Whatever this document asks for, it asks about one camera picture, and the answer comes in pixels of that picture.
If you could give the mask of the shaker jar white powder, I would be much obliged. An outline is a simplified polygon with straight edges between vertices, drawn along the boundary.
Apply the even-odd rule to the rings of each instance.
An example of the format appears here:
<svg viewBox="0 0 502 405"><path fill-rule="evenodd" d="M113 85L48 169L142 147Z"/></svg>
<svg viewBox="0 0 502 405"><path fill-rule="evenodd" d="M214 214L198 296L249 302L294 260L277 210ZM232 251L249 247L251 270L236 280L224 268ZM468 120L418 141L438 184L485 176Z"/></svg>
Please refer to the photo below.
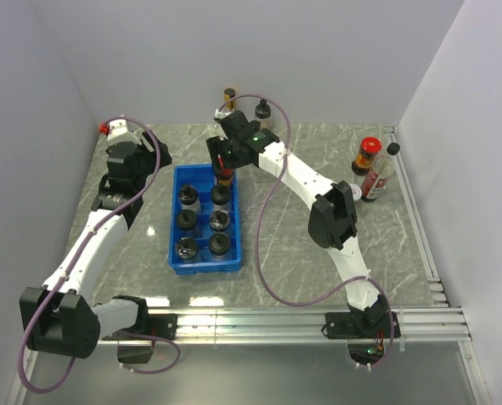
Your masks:
<svg viewBox="0 0 502 405"><path fill-rule="evenodd" d="M199 246L197 241L190 237L182 237L175 243L175 255L182 262L195 262L199 259Z"/></svg>

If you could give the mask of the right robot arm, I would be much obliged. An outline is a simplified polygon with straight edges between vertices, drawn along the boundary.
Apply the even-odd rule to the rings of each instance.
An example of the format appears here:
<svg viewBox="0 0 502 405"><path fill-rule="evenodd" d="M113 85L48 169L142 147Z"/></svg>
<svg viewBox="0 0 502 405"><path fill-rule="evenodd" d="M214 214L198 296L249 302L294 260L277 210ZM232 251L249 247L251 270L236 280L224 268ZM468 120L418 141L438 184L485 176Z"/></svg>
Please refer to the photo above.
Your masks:
<svg viewBox="0 0 502 405"><path fill-rule="evenodd" d="M207 140L214 169L254 165L274 176L276 184L284 184L309 209L308 233L333 260L341 279L338 286L309 303L318 304L343 289L353 338L373 338L378 332L399 337L396 316L385 292L371 278L359 249L351 186L320 175L289 150L287 139L261 128L258 121L248 121L242 111L215 111L214 120L223 131Z"/></svg>

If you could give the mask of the red lid jar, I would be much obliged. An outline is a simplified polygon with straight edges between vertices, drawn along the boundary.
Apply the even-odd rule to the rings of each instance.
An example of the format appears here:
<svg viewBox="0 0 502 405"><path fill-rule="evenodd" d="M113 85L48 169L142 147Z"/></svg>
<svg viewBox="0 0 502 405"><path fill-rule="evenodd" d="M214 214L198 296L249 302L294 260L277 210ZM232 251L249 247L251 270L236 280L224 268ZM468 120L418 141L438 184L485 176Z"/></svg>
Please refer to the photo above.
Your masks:
<svg viewBox="0 0 502 405"><path fill-rule="evenodd" d="M381 148L382 144L378 138L363 138L359 145L359 151L351 164L353 173L358 176L366 175L370 171L374 159L381 151Z"/></svg>
<svg viewBox="0 0 502 405"><path fill-rule="evenodd" d="M215 169L213 171L216 184L231 188L234 181L235 171L232 169Z"/></svg>

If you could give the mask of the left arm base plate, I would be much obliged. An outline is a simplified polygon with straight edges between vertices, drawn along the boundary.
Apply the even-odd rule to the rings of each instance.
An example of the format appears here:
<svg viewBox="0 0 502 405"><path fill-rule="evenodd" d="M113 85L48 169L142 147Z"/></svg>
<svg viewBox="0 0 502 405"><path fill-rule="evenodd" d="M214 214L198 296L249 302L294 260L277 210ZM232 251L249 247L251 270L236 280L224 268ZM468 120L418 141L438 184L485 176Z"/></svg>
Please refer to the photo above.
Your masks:
<svg viewBox="0 0 502 405"><path fill-rule="evenodd" d="M177 322L178 315L174 313L147 315L137 325L113 332L104 337L104 339L122 340L124 338L130 338L129 333L135 333L173 341L175 339Z"/></svg>

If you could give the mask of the blue divided plastic bin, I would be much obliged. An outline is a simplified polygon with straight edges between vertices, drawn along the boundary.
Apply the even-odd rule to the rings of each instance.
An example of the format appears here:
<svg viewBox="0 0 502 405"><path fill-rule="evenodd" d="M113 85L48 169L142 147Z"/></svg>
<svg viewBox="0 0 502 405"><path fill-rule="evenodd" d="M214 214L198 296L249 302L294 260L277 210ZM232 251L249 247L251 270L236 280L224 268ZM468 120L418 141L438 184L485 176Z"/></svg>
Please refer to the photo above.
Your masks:
<svg viewBox="0 0 502 405"><path fill-rule="evenodd" d="M199 194L202 212L197 213L198 230L196 235L186 235L175 225L175 216L182 210L178 201L178 191L185 183L194 186ZM237 176L234 176L230 188L232 208L229 211L231 225L226 234L230 238L231 257L229 260L214 260L208 250L208 240L212 230L209 228L209 215L213 212L210 191L216 184L216 179L211 165L179 165L174 171L172 219L170 228L170 253L169 265L178 275L194 275L199 273L231 273L238 272L242 264L242 247L240 236L240 212ZM175 255L175 243L182 237L194 238L199 246L199 259L195 262L182 262Z"/></svg>

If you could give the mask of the knob lid jar white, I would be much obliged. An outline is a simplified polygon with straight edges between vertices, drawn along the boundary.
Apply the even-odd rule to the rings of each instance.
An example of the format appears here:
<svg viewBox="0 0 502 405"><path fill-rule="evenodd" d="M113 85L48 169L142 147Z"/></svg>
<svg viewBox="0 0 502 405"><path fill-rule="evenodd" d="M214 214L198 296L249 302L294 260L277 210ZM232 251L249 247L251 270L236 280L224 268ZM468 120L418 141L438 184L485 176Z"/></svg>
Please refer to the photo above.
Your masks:
<svg viewBox="0 0 502 405"><path fill-rule="evenodd" d="M208 250L214 260L229 260L231 257L230 238L224 233L212 233L208 240Z"/></svg>

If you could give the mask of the black cap bottle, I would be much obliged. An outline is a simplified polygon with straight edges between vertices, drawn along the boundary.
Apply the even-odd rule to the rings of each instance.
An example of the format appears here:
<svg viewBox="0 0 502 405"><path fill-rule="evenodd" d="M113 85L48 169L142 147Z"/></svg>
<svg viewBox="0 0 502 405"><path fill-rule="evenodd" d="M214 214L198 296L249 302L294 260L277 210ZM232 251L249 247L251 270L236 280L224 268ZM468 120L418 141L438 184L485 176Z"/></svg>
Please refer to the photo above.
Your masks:
<svg viewBox="0 0 502 405"><path fill-rule="evenodd" d="M198 216L191 209L182 209L175 216L175 225L186 235L196 235L198 230Z"/></svg>
<svg viewBox="0 0 502 405"><path fill-rule="evenodd" d="M230 225L231 219L228 211L215 210L209 215L209 228L212 232L225 233Z"/></svg>

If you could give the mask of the black cap bottle front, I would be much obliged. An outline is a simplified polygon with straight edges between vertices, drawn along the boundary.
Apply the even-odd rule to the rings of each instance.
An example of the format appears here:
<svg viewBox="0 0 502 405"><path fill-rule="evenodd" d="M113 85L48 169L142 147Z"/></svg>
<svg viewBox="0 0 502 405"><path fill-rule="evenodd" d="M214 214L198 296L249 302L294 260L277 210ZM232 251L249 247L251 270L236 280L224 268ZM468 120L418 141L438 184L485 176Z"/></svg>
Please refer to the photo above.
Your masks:
<svg viewBox="0 0 502 405"><path fill-rule="evenodd" d="M228 211L215 210L209 215L209 228L212 232L225 233L230 225L231 219Z"/></svg>

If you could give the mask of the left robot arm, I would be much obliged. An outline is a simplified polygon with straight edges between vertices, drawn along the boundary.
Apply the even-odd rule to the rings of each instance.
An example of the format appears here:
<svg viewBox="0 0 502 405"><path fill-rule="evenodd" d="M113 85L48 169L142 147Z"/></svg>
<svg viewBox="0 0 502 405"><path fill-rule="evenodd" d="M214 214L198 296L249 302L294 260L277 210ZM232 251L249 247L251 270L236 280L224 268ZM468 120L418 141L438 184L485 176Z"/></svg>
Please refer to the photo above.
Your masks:
<svg viewBox="0 0 502 405"><path fill-rule="evenodd" d="M117 295L97 307L89 300L108 256L143 206L147 180L170 165L172 158L154 135L114 143L106 153L107 172L73 248L39 288L28 287L20 296L23 349L86 359L101 338L122 330L140 339L149 332L144 299Z"/></svg>

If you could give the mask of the tall clear sauce bottle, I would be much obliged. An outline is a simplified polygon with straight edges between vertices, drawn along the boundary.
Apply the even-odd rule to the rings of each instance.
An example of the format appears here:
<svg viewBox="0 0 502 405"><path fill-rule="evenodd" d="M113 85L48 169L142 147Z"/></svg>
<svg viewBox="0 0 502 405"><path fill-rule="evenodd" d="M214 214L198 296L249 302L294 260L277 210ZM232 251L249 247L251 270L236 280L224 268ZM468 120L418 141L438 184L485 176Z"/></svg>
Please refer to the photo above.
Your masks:
<svg viewBox="0 0 502 405"><path fill-rule="evenodd" d="M390 143L386 151L375 158L361 185L363 201L374 202L385 190L386 183L395 171L395 158L400 150L398 143Z"/></svg>

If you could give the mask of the black cap bottle back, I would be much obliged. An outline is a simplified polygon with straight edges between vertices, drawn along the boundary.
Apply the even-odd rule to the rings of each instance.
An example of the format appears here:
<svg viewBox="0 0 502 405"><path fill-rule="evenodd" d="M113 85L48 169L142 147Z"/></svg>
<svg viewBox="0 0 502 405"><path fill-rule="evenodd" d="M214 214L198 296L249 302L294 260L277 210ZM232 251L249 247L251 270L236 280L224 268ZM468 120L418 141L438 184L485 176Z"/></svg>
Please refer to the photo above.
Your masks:
<svg viewBox="0 0 502 405"><path fill-rule="evenodd" d="M175 216L175 225L186 235L196 235L198 230L198 216L191 209L182 209Z"/></svg>

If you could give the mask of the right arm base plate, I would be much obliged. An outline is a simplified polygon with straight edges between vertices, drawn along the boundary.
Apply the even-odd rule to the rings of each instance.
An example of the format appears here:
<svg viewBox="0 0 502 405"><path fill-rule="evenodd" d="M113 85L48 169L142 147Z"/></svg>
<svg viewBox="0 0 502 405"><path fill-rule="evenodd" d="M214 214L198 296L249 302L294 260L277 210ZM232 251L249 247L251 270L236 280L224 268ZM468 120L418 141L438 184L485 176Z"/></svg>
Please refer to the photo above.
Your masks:
<svg viewBox="0 0 502 405"><path fill-rule="evenodd" d="M356 312L327 312L325 335L328 339L374 339L391 337L389 313L376 320Z"/></svg>

